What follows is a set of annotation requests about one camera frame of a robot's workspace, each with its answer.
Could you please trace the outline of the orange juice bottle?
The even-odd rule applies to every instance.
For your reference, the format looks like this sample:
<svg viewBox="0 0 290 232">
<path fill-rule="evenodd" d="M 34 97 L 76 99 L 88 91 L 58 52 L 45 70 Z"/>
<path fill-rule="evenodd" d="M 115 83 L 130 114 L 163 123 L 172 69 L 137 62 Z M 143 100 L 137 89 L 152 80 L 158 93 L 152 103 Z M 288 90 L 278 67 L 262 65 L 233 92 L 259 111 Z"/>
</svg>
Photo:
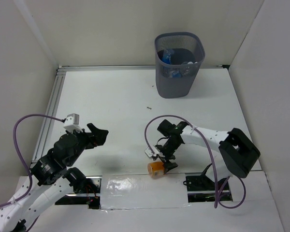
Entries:
<svg viewBox="0 0 290 232">
<path fill-rule="evenodd" d="M 164 166 L 163 166 L 163 162 L 159 161 L 159 162 L 152 162 L 149 163 L 147 165 L 147 170 L 149 175 L 152 178 L 158 178 L 160 176 L 164 175 Z"/>
</svg>

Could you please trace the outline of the Aquafina blue label bottle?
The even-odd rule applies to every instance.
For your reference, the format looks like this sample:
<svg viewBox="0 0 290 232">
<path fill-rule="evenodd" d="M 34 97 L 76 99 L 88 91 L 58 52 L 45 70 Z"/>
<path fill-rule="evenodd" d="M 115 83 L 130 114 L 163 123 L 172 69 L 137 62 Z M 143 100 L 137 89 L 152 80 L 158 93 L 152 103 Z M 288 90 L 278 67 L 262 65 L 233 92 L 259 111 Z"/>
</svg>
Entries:
<svg viewBox="0 0 290 232">
<path fill-rule="evenodd" d="M 173 70 L 170 72 L 170 78 L 182 78 L 184 74 L 185 73 L 180 70 Z"/>
</svg>

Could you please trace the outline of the green label water bottle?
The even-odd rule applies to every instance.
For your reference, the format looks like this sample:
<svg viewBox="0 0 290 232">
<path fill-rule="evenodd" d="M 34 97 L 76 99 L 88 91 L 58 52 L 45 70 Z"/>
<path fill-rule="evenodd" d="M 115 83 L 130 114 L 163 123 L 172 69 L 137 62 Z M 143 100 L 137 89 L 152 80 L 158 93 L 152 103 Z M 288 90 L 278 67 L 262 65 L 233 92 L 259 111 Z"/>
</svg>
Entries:
<svg viewBox="0 0 290 232">
<path fill-rule="evenodd" d="M 183 62 L 182 69 L 181 69 L 181 76 L 186 77 L 192 75 L 197 67 L 198 62 L 192 62 L 192 61 L 185 61 Z"/>
</svg>

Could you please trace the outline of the blue cap water bottle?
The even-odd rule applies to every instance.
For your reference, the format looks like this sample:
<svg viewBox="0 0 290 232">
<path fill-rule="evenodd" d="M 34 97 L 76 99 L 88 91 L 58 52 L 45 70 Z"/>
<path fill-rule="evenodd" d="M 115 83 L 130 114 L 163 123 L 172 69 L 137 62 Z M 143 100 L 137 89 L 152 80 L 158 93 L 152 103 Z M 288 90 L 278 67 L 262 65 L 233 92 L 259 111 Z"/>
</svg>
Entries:
<svg viewBox="0 0 290 232">
<path fill-rule="evenodd" d="M 174 54 L 173 49 L 165 48 L 163 50 L 161 61 L 166 63 L 166 64 L 172 65 L 172 55 L 173 54 Z"/>
</svg>

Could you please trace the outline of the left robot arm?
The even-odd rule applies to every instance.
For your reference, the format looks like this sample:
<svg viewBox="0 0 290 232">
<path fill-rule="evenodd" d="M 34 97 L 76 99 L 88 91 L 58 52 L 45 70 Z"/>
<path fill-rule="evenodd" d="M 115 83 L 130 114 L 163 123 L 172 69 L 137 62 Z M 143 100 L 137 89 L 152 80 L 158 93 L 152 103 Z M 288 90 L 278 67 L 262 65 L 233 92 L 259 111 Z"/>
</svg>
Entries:
<svg viewBox="0 0 290 232">
<path fill-rule="evenodd" d="M 0 232 L 24 232 L 66 194 L 98 191 L 98 187 L 73 165 L 83 151 L 104 145 L 109 131 L 91 123 L 87 127 L 89 132 L 77 127 L 66 131 L 37 161 L 11 203 L 0 207 Z"/>
</svg>

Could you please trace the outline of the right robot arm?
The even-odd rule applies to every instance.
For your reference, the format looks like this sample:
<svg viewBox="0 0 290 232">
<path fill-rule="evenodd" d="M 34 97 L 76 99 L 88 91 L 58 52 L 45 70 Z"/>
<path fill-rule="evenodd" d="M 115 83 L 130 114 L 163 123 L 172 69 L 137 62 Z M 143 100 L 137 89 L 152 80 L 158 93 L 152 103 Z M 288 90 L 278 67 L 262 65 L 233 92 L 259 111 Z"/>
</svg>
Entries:
<svg viewBox="0 0 290 232">
<path fill-rule="evenodd" d="M 147 155 L 153 160 L 159 158 L 165 172 L 178 166 L 171 161 L 175 159 L 175 151 L 184 144 L 202 146 L 210 154 L 215 151 L 221 155 L 221 160 L 208 165 L 203 171 L 201 184 L 205 189 L 213 189 L 218 181 L 229 176 L 246 178 L 261 155 L 253 142 L 238 128 L 218 131 L 196 127 L 185 121 L 175 125 L 165 119 L 158 126 L 158 131 L 167 141 L 150 148 Z"/>
</svg>

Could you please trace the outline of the grey mesh waste bin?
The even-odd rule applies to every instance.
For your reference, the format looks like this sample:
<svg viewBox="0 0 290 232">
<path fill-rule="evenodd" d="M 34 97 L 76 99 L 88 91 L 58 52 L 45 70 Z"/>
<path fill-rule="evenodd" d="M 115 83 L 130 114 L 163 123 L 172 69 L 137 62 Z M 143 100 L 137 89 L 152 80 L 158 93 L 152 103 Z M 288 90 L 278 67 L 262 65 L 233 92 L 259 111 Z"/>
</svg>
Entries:
<svg viewBox="0 0 290 232">
<path fill-rule="evenodd" d="M 198 36 L 190 32 L 164 33 L 156 37 L 155 69 L 156 87 L 159 95 L 166 99 L 188 95 L 196 75 L 205 59 L 205 50 Z M 173 49 L 172 65 L 161 61 L 163 50 Z M 185 61 L 198 62 L 195 72 L 182 78 L 170 78 L 170 72 L 181 70 Z"/>
</svg>

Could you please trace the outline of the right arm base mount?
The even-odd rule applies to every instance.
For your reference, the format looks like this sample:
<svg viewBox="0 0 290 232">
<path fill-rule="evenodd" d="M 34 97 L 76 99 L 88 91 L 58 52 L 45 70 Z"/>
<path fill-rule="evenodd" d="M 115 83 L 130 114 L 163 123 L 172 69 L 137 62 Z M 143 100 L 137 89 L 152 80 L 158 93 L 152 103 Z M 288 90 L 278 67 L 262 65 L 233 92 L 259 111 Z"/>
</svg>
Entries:
<svg viewBox="0 0 290 232">
<path fill-rule="evenodd" d="M 215 183 L 205 175 L 211 166 L 209 164 L 200 174 L 186 175 L 183 185 L 187 188 L 189 203 L 215 201 Z"/>
</svg>

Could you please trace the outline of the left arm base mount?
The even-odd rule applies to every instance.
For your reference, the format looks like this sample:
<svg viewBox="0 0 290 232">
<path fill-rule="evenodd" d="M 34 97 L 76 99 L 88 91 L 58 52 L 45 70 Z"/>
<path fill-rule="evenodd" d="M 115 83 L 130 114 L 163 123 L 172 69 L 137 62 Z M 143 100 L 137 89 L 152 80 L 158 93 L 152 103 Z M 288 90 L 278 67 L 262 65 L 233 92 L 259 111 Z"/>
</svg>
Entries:
<svg viewBox="0 0 290 232">
<path fill-rule="evenodd" d="M 66 194 L 55 202 L 55 205 L 86 206 L 88 209 L 98 210 L 101 208 L 100 193 L 102 176 L 87 176 L 88 184 L 80 192 Z"/>
</svg>

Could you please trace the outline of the aluminium frame rail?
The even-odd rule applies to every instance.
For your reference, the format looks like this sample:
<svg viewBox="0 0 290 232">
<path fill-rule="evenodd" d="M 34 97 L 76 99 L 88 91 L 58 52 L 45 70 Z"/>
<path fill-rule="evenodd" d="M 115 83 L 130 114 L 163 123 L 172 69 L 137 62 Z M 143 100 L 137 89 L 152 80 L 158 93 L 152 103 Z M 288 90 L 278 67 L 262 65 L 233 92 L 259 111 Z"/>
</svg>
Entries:
<svg viewBox="0 0 290 232">
<path fill-rule="evenodd" d="M 60 69 L 31 163 L 64 133 L 59 119 L 76 113 L 82 128 L 92 123 L 109 131 L 103 146 L 83 152 L 77 168 L 92 176 L 146 174 L 145 149 L 160 140 L 161 121 L 176 124 L 185 118 L 199 127 L 230 131 L 237 124 L 234 100 L 225 69 L 199 70 L 189 94 L 178 99 L 158 94 L 152 67 Z"/>
</svg>

